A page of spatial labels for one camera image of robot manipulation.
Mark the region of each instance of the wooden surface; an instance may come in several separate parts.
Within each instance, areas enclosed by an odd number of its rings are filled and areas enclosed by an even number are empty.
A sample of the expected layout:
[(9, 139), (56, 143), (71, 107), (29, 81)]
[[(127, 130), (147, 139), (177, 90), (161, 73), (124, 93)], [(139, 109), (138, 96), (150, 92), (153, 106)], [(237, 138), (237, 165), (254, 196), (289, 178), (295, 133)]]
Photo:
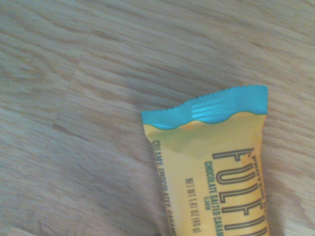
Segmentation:
[(168, 234), (140, 112), (269, 87), (273, 236), (315, 236), (314, 0), (0, 0), (0, 235)]
[(32, 235), (28, 232), (25, 232), (25, 231), (17, 229), (17, 228), (11, 228), (8, 236), (35, 236), (35, 235)]

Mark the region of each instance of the wood plank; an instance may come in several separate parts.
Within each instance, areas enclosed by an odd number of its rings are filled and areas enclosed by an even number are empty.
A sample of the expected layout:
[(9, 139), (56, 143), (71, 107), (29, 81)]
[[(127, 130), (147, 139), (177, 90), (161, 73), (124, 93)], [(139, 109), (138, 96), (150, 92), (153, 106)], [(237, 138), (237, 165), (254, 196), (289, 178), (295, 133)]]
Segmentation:
[(1, 106), (52, 125), (91, 23), (54, 0), (0, 2)]
[(264, 84), (271, 234), (315, 235), (315, 3), (0, 1), (0, 236), (168, 235), (140, 112)]

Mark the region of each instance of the wood grain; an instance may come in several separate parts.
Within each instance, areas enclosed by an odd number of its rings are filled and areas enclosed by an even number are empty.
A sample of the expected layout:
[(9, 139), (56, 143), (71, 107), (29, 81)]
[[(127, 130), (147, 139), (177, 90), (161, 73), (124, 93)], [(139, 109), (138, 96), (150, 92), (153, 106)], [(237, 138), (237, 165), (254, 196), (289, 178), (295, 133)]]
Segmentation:
[(273, 236), (315, 236), (315, 2), (1, 0), (0, 235), (168, 235), (140, 112), (269, 88)]

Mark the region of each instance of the wooden table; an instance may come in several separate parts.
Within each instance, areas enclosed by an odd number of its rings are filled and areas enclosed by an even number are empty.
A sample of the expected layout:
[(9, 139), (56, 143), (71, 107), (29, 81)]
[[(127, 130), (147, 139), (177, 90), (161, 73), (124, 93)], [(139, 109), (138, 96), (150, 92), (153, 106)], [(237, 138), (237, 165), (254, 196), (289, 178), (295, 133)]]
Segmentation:
[(315, 236), (314, 0), (1, 0), (0, 235), (167, 235), (140, 112), (250, 84), (272, 235)]

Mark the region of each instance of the protein bar wrapper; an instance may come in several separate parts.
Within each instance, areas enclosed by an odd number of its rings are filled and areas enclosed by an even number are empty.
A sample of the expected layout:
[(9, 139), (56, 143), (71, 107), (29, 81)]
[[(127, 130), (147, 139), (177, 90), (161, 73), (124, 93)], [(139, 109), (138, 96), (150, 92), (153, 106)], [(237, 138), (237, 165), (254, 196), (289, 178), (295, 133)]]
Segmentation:
[(267, 87), (142, 112), (172, 235), (269, 236), (260, 159)]

